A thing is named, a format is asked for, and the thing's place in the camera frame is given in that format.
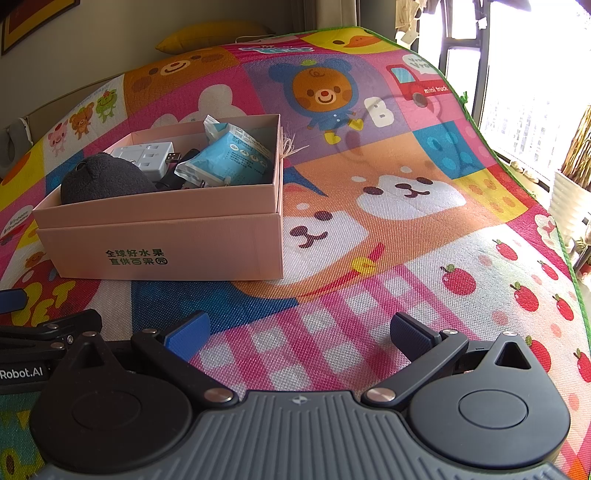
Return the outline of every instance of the play mat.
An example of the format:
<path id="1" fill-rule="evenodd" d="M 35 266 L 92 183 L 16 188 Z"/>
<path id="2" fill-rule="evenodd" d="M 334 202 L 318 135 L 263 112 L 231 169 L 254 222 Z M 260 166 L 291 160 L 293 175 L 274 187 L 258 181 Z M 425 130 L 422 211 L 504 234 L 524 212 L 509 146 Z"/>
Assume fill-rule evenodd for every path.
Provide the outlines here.
<path id="1" fill-rule="evenodd" d="M 56 274 L 31 209 L 80 160 L 132 131 L 261 113 L 280 113 L 295 146 L 308 145 L 285 159 L 285 278 Z M 570 409 L 558 466 L 577 480 L 589 475 L 588 326 L 556 224 L 491 154 L 439 72 L 372 32 L 341 28 L 206 48 L 111 80 L 3 180 L 0 229 L 0 287 L 24 288 L 29 298 L 0 324 L 34 326 L 94 308 L 106 339 L 126 339 L 202 309 L 213 335 L 191 362 L 240 395 L 359 393 L 407 363 L 389 339 L 398 311 L 471 339 L 515 330 Z M 137 253 L 116 254 L 114 268 L 129 268 Z M 28 433 L 36 395 L 0 397 L 4 480 L 27 478 L 42 463 Z"/>

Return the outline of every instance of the blue plastic packet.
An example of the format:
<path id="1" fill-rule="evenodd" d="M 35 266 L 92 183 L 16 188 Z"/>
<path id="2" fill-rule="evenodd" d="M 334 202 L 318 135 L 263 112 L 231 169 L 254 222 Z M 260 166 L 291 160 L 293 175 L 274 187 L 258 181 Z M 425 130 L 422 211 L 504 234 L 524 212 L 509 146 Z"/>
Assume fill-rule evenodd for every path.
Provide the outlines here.
<path id="1" fill-rule="evenodd" d="M 273 157 L 267 148 L 242 128 L 209 115 L 203 125 L 209 146 L 177 165 L 176 175 L 195 184 L 204 180 L 211 187 L 262 182 Z"/>

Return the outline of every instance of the picture frame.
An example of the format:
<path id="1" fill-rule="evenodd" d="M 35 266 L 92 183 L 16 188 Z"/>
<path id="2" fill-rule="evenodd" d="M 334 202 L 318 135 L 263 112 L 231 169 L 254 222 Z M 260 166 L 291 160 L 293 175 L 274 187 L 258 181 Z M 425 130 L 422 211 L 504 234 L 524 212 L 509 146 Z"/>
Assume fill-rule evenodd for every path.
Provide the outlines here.
<path id="1" fill-rule="evenodd" d="M 35 30 L 76 5 L 80 0 L 25 0 L 2 23 L 0 54 L 6 55 Z"/>

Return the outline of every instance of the pink checkered pattern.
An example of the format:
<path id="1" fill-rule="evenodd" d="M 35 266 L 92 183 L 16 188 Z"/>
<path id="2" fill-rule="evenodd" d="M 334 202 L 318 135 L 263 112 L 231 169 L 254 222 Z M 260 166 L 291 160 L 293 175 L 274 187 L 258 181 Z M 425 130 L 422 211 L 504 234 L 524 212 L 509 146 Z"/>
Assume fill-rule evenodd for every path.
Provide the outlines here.
<path id="1" fill-rule="evenodd" d="M 213 335 L 191 364 L 243 396 L 246 390 L 353 390 L 404 367 L 389 338 L 396 312 L 435 330 L 461 321 L 404 265 L 250 325 Z"/>

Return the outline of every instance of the metal screw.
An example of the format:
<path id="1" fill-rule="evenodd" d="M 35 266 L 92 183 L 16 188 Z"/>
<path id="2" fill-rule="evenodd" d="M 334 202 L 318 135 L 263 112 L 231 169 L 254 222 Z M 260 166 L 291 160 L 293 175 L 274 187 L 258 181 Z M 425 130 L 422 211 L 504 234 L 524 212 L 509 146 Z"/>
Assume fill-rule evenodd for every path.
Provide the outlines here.
<path id="1" fill-rule="evenodd" d="M 377 403 L 388 403 L 396 398 L 396 393 L 389 388 L 370 388 L 365 396 Z"/>
<path id="2" fill-rule="evenodd" d="M 225 403 L 234 398 L 234 393 L 227 388 L 210 388 L 203 396 L 206 400 L 214 403 Z"/>

